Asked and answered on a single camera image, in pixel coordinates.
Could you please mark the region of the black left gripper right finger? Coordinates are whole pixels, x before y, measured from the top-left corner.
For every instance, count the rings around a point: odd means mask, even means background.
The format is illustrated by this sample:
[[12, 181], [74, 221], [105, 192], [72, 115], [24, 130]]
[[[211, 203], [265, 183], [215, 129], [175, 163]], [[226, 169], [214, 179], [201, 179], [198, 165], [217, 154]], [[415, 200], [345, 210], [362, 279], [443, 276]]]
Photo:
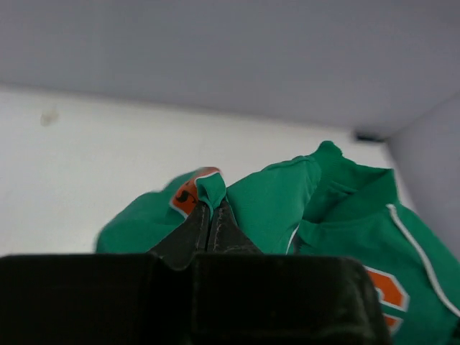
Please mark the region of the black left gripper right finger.
[[222, 200], [214, 211], [207, 240], [207, 252], [220, 254], [262, 254], [238, 227], [231, 206]]

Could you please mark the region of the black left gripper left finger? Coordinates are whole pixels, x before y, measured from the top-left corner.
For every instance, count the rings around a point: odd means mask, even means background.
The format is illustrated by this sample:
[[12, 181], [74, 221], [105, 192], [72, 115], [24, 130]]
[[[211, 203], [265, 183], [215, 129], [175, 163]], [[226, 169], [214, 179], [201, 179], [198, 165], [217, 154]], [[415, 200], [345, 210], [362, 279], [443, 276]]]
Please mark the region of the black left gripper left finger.
[[181, 225], [149, 250], [173, 270], [184, 270], [194, 256], [206, 251], [210, 210], [199, 202]]

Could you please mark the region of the green varsity jacket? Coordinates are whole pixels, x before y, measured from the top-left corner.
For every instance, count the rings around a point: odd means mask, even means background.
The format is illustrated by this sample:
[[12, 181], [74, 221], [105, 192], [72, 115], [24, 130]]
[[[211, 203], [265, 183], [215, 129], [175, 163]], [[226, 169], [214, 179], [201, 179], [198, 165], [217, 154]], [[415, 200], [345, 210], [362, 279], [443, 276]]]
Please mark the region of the green varsity jacket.
[[103, 227], [98, 253], [141, 253], [199, 202], [229, 202], [239, 228], [265, 254], [340, 255], [369, 273], [395, 344], [459, 342], [459, 262], [398, 198], [391, 169], [359, 165], [330, 141], [307, 156], [226, 185], [205, 167], [132, 201]]

